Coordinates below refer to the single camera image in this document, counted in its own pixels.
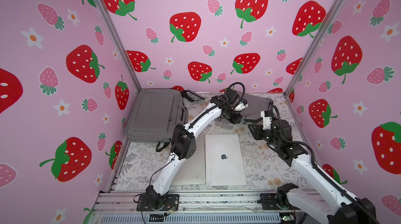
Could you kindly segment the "grey laptop sleeve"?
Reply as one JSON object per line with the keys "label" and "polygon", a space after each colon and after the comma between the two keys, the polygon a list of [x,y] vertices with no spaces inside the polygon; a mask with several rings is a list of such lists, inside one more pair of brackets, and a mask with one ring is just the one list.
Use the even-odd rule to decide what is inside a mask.
{"label": "grey laptop sleeve", "polygon": [[239,112],[242,115],[240,123],[260,124],[262,122],[261,111],[272,111],[274,102],[272,99],[245,94],[243,99],[247,100],[248,107]]}

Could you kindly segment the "large grey backpack bag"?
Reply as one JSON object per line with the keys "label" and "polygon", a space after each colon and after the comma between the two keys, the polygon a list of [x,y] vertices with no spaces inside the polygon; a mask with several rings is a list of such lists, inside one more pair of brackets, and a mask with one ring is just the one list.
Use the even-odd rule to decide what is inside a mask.
{"label": "large grey backpack bag", "polygon": [[156,143],[156,152],[162,151],[170,144],[174,128],[188,122],[184,101],[204,99],[190,90],[142,89],[125,130],[127,139],[135,143]]}

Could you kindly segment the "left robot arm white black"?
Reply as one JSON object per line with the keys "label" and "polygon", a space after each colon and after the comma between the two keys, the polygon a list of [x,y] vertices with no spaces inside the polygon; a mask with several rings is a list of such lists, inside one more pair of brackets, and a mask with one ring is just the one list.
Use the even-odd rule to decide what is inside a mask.
{"label": "left robot arm white black", "polygon": [[201,132],[217,118],[223,117],[232,124],[242,118],[240,112],[247,107],[244,95],[245,86],[240,82],[232,83],[222,95],[212,97],[207,107],[195,119],[174,128],[168,162],[157,170],[161,172],[158,179],[150,182],[146,188],[148,202],[154,208],[159,209],[164,205],[174,177],[182,164],[195,153],[196,139]]}

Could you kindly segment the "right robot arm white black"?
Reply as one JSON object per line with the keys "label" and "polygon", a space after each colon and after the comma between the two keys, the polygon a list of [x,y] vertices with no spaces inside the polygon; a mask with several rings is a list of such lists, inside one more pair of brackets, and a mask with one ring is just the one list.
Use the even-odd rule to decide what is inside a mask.
{"label": "right robot arm white black", "polygon": [[292,128],[281,119],[278,109],[261,111],[262,124],[248,125],[256,140],[267,143],[280,159],[300,173],[324,199],[309,196],[297,185],[278,187],[276,204],[281,209],[297,208],[321,224],[377,224],[376,208],[346,190],[315,162],[315,154],[306,143],[292,139]]}

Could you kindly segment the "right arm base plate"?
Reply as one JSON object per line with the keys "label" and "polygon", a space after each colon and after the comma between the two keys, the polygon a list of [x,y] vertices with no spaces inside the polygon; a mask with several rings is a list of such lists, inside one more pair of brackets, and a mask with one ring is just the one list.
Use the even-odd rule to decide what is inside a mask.
{"label": "right arm base plate", "polygon": [[262,205],[263,210],[299,210],[289,203],[285,192],[260,194],[256,202]]}

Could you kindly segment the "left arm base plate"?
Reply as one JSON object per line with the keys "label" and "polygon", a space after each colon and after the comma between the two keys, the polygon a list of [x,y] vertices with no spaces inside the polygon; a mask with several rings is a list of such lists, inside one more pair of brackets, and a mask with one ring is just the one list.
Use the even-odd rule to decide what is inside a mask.
{"label": "left arm base plate", "polygon": [[137,200],[137,211],[169,211],[179,207],[180,196],[178,194],[167,194],[158,200],[152,201],[147,195],[141,194]]}

